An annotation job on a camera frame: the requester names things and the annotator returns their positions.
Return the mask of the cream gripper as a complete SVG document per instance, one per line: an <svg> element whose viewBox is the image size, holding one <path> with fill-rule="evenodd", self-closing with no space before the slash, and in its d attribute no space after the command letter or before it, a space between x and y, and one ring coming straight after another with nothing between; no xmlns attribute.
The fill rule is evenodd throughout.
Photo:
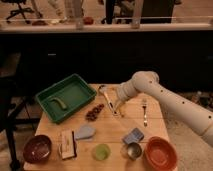
<svg viewBox="0 0 213 171"><path fill-rule="evenodd" d="M124 102L121 101L120 99L116 99L115 103L114 103L114 110L117 114L119 114L120 116L124 116L125 112L122 109L122 106L124 105Z"/></svg>

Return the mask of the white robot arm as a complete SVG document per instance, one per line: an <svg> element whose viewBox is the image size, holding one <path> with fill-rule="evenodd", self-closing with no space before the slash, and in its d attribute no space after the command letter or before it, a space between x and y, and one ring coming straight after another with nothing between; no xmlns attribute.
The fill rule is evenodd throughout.
<svg viewBox="0 0 213 171"><path fill-rule="evenodd" d="M115 107L119 108L139 93L145 93L172 111L194 133L213 147L213 112L183 98L159 84L154 71L138 71L116 87Z"/></svg>

